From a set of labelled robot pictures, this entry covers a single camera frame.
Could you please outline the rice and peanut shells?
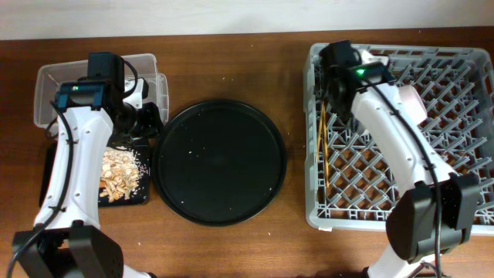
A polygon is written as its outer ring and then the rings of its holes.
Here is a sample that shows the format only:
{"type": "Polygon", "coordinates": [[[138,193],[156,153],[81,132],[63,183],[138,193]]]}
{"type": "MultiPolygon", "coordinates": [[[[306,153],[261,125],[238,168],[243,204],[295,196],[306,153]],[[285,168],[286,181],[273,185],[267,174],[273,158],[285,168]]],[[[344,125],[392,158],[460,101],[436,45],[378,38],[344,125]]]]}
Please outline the rice and peanut shells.
{"type": "Polygon", "coordinates": [[[126,148],[107,147],[103,155],[103,166],[100,176],[99,197],[108,196],[110,202],[124,196],[137,187],[140,170],[137,160],[126,148]]]}

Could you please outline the wooden chopstick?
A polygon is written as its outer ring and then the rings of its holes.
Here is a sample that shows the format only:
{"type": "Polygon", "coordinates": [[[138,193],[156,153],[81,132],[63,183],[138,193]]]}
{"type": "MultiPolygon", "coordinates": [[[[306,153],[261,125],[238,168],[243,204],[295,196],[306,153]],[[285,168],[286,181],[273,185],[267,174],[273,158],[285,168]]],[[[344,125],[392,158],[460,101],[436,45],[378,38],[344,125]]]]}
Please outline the wooden chopstick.
{"type": "Polygon", "coordinates": [[[316,163],[319,162],[319,153],[320,153],[322,133],[323,133],[323,124],[324,124],[324,118],[325,118],[324,114],[325,114],[325,102],[324,102],[324,100],[321,100],[320,121],[319,121],[318,132],[317,132],[316,163]]]}
{"type": "Polygon", "coordinates": [[[327,135],[327,107],[324,101],[321,103],[321,120],[323,128],[323,159],[324,159],[324,180],[326,188],[329,187],[329,151],[328,151],[328,135],[327,135]]]}

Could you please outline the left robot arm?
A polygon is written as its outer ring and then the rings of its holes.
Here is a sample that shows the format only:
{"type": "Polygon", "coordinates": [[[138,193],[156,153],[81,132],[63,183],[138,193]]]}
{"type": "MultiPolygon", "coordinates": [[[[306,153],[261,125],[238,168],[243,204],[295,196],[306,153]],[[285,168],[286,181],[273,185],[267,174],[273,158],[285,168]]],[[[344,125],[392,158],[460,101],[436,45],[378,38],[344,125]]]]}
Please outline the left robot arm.
{"type": "Polygon", "coordinates": [[[120,246],[100,229],[98,198],[108,142],[145,137],[147,82],[109,79],[63,83],[51,103],[58,139],[49,187],[32,229],[17,232],[13,257],[30,277],[146,277],[127,266],[120,246]]]}

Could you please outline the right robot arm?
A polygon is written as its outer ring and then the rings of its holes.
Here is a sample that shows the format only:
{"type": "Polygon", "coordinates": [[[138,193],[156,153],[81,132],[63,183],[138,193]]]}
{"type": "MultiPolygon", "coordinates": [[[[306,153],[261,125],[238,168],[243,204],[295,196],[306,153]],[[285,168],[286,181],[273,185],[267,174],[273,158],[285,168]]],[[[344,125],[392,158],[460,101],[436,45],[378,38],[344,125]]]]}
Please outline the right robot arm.
{"type": "Polygon", "coordinates": [[[442,276],[441,255],[468,242],[479,194],[474,174],[460,175],[407,115],[382,63],[324,70],[328,97],[340,114],[368,130],[383,154],[400,199],[386,220],[388,246],[364,277],[412,277],[425,266],[442,276]]]}

